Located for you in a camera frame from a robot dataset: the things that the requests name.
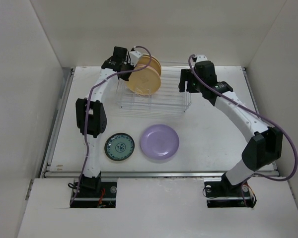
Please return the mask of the yellow plastic plate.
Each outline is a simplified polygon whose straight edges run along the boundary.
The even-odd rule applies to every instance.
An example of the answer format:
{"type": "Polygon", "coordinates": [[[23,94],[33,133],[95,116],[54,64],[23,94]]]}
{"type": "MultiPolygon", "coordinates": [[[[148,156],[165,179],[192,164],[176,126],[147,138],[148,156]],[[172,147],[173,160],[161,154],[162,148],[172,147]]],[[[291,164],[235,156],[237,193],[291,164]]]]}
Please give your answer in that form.
{"type": "Polygon", "coordinates": [[[152,95],[160,89],[161,78],[154,68],[148,66],[131,73],[125,84],[128,89],[138,95],[152,95]]]}
{"type": "Polygon", "coordinates": [[[158,61],[158,59],[155,58],[154,56],[150,56],[150,55],[148,55],[148,54],[144,54],[144,55],[142,56],[142,58],[139,60],[139,62],[138,62],[137,65],[140,65],[140,64],[144,64],[144,65],[146,65],[146,64],[148,64],[148,63],[149,63],[150,66],[153,66],[153,67],[156,67],[156,68],[159,67],[159,68],[161,69],[161,64],[160,64],[160,62],[158,61]]]}

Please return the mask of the purple plastic plate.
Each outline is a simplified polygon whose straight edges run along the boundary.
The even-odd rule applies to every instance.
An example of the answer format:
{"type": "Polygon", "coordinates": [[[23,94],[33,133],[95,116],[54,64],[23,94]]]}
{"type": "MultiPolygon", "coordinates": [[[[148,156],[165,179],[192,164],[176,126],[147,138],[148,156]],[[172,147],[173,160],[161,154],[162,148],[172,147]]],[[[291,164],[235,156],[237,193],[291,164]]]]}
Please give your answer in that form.
{"type": "Polygon", "coordinates": [[[165,160],[176,154],[180,145],[177,132],[168,125],[154,124],[140,138],[142,152],[153,160],[165,160]]]}

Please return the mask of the teal patterned small plate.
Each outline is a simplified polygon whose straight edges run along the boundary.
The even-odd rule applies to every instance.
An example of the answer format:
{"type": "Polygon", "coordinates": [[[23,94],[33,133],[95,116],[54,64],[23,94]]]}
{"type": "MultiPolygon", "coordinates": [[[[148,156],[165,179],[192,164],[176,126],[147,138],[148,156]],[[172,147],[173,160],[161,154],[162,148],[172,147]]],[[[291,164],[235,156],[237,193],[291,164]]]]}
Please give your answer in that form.
{"type": "Polygon", "coordinates": [[[115,162],[122,162],[128,159],[134,152],[135,142],[126,133],[116,133],[110,136],[104,145],[106,156],[115,162]]]}

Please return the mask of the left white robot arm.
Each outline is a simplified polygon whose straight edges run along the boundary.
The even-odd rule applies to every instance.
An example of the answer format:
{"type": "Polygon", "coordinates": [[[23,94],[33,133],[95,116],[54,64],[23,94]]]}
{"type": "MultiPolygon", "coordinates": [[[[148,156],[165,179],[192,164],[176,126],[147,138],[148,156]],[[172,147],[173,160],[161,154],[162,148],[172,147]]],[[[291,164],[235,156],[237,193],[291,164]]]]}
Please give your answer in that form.
{"type": "Polygon", "coordinates": [[[107,116],[104,101],[113,83],[118,79],[129,80],[132,72],[143,54],[133,47],[131,50],[114,47],[113,55],[104,61],[100,68],[99,78],[90,89],[88,95],[75,102],[76,124],[84,136],[86,156],[74,190],[84,190],[89,196],[97,196],[101,192],[97,145],[107,127],[107,116]]]}

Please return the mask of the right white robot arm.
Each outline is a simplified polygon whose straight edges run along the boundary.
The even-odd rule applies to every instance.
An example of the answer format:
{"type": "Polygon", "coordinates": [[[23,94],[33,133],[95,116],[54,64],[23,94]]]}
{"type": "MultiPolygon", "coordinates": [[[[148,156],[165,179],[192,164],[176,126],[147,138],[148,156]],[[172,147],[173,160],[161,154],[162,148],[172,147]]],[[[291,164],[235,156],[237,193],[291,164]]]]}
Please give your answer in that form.
{"type": "Polygon", "coordinates": [[[233,88],[225,81],[217,80],[215,66],[211,61],[200,61],[192,69],[182,69],[178,88],[180,92],[201,93],[204,99],[231,120],[247,142],[241,160],[222,175],[220,189],[223,194],[232,195],[243,181],[281,157],[281,130],[269,126],[250,113],[239,102],[233,88]]]}

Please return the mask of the pink plastic plate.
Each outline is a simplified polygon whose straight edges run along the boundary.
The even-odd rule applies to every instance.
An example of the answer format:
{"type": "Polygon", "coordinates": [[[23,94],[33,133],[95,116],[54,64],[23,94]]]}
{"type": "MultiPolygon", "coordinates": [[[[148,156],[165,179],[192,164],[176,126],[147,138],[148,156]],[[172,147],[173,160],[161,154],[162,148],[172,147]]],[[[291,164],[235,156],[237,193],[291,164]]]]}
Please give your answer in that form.
{"type": "Polygon", "coordinates": [[[145,66],[144,64],[140,64],[137,66],[137,68],[141,68],[140,70],[141,74],[144,74],[146,76],[159,76],[161,77],[161,69],[158,67],[153,67],[153,66],[145,66]]]}

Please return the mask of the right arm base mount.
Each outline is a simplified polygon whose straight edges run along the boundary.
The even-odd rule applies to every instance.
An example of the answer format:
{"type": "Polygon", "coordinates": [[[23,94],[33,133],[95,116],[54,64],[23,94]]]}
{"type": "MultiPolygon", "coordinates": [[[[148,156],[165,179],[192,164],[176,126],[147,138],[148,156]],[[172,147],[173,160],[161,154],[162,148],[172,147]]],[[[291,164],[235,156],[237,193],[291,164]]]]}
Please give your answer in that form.
{"type": "Polygon", "coordinates": [[[203,195],[208,208],[254,208],[257,203],[257,197],[247,182],[226,189],[221,181],[206,180],[203,195]]]}

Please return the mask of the aluminium table frame rail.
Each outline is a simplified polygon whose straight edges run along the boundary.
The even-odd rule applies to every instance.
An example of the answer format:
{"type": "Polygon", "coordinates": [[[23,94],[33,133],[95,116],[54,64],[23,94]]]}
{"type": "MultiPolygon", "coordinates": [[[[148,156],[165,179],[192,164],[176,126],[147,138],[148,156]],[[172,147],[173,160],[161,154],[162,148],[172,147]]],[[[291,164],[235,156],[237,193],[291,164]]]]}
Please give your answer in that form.
{"type": "MultiPolygon", "coordinates": [[[[74,71],[66,106],[62,109],[62,122],[57,127],[58,137],[52,144],[45,176],[48,178],[77,177],[80,174],[86,149],[84,138],[76,125],[75,102],[85,97],[99,77],[99,67],[77,67],[74,71]]],[[[119,114],[116,103],[118,81],[107,93],[104,101],[107,127],[97,148],[102,175],[105,177],[184,177],[220,176],[241,159],[246,146],[238,128],[201,94],[191,95],[191,106],[179,118],[140,118],[119,114]],[[165,160],[153,160],[141,150],[140,138],[146,128],[165,124],[173,128],[180,140],[175,155],[165,160]],[[131,157],[115,162],[104,152],[106,140],[123,132],[135,142],[131,157]]]]}

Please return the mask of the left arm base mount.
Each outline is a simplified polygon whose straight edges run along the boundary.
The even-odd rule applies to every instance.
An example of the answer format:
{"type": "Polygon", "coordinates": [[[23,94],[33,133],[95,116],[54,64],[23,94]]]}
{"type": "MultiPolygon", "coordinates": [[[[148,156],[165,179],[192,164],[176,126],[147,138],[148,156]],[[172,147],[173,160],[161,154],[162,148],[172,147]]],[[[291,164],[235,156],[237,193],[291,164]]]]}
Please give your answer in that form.
{"type": "Polygon", "coordinates": [[[79,193],[74,197],[76,192],[77,181],[68,183],[72,190],[70,207],[71,208],[115,208],[117,195],[117,182],[105,181],[101,183],[100,190],[87,190],[81,188],[79,193]]]}

